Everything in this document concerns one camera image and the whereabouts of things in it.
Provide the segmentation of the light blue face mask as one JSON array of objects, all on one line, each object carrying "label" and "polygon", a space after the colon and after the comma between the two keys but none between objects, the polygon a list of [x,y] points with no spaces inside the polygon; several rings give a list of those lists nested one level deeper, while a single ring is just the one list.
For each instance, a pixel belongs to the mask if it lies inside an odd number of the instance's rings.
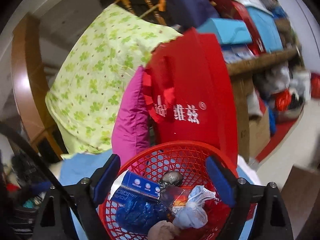
[{"label": "light blue face mask", "polygon": [[185,206],[174,211],[174,226],[179,229],[204,227],[208,222],[204,210],[205,202],[208,200],[218,200],[217,193],[209,191],[203,185],[195,186],[189,193]]}]

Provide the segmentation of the blue plastic bag wad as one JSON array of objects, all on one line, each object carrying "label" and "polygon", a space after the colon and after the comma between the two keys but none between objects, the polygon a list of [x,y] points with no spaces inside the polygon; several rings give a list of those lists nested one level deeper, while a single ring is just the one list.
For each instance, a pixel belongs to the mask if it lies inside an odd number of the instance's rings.
[{"label": "blue plastic bag wad", "polygon": [[116,222],[128,232],[147,235],[160,221],[168,221],[169,209],[159,201],[146,198],[129,199],[116,211]]}]

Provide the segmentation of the blue toothpaste box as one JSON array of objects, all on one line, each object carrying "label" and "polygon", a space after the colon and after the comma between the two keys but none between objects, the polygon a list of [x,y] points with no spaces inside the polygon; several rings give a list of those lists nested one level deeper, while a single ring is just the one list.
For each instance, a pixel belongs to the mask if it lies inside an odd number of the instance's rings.
[{"label": "blue toothpaste box", "polygon": [[121,205],[136,198],[159,200],[160,191],[158,183],[126,170],[113,182],[108,200]]}]

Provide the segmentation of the white red cigarette box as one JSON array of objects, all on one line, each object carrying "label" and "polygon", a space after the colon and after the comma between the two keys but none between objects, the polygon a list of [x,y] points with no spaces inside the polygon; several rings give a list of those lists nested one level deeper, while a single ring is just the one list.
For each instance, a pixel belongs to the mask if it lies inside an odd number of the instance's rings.
[{"label": "white red cigarette box", "polygon": [[159,201],[165,205],[174,216],[180,209],[185,207],[192,189],[192,186],[177,187],[168,185],[161,192]]}]

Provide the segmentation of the black plastic bag wad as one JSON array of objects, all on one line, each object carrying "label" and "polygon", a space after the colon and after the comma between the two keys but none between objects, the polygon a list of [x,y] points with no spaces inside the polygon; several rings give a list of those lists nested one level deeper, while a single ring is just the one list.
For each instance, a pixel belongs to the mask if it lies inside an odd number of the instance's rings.
[{"label": "black plastic bag wad", "polygon": [[168,171],[158,181],[160,189],[163,190],[167,186],[181,186],[183,183],[183,175],[177,171]]}]

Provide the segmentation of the blue towel blanket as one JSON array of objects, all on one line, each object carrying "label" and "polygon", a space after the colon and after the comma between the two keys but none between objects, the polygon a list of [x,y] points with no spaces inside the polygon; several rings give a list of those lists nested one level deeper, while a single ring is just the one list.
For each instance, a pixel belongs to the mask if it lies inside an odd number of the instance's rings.
[{"label": "blue towel blanket", "polygon": [[[63,186],[73,185],[84,177],[91,177],[94,171],[102,167],[112,154],[107,150],[99,154],[76,153],[72,157],[64,159],[60,170],[59,182]],[[260,179],[256,172],[251,169],[242,156],[238,156],[237,173],[251,184],[259,184]]]}]

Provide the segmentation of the red plastic mesh basket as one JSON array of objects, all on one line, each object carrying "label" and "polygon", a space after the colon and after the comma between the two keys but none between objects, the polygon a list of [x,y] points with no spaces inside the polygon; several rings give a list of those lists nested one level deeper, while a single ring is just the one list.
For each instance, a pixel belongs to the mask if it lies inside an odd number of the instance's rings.
[{"label": "red plastic mesh basket", "polygon": [[[214,191],[209,175],[206,171],[206,159],[214,155],[229,168],[236,177],[249,176],[236,162],[231,161],[223,152],[214,146],[196,141],[174,141],[153,146],[129,160],[120,172],[129,170],[154,182],[159,181],[165,172],[178,171],[183,175],[182,187],[191,189],[196,185],[203,185]],[[99,217],[110,239],[146,239],[145,235],[129,232],[116,222],[116,211],[120,205],[105,200],[99,205]],[[210,200],[204,206],[208,215],[208,223],[200,229],[183,230],[178,239],[217,239],[222,230],[230,208],[216,200]]]}]

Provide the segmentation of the wooden cabinet column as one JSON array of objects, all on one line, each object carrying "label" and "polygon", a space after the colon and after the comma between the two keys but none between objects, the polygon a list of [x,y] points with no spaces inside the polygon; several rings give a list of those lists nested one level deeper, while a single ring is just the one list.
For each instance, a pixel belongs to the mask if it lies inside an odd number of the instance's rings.
[{"label": "wooden cabinet column", "polygon": [[12,86],[32,148],[46,162],[57,163],[61,160],[62,149],[54,138],[59,130],[45,103],[49,87],[40,53],[39,25],[39,19],[26,14],[12,32]]}]

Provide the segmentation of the green clover quilt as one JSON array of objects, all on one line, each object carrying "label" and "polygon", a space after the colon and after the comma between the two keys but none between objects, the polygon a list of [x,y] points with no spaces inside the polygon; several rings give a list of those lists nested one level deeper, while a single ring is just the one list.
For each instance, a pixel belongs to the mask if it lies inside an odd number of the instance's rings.
[{"label": "green clover quilt", "polygon": [[152,51],[178,31],[109,5],[78,39],[46,95],[69,154],[111,148],[111,134],[125,88]]}]

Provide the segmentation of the magenta pillow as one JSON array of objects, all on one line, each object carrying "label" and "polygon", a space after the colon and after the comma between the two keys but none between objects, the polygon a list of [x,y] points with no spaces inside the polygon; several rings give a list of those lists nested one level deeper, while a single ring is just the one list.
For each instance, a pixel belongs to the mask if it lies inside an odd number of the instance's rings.
[{"label": "magenta pillow", "polygon": [[143,95],[144,68],[138,67],[123,94],[113,128],[112,152],[121,165],[150,147],[149,113]]}]

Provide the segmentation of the red paper gift bag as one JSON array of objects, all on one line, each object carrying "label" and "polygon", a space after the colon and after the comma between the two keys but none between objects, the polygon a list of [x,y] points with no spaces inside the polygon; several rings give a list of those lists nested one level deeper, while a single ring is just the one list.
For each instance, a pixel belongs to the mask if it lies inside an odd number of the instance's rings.
[{"label": "red paper gift bag", "polygon": [[238,132],[233,89],[214,34],[195,28],[152,53],[143,93],[155,142],[204,142],[237,165]]}]

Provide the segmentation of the light blue cardboard box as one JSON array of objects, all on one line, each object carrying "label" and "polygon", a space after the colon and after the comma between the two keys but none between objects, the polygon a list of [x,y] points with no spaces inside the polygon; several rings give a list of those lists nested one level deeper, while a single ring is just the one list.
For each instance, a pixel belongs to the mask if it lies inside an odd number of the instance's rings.
[{"label": "light blue cardboard box", "polygon": [[220,45],[251,44],[252,37],[244,21],[227,18],[209,18],[197,31],[214,34]]}]

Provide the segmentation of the navy tote bag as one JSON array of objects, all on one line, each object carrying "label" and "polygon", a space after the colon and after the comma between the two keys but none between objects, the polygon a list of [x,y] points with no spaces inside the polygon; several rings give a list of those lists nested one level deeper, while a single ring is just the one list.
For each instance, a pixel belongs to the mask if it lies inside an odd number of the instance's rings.
[{"label": "navy tote bag", "polygon": [[220,15],[209,0],[166,0],[167,11],[175,24],[185,29],[198,28]]}]

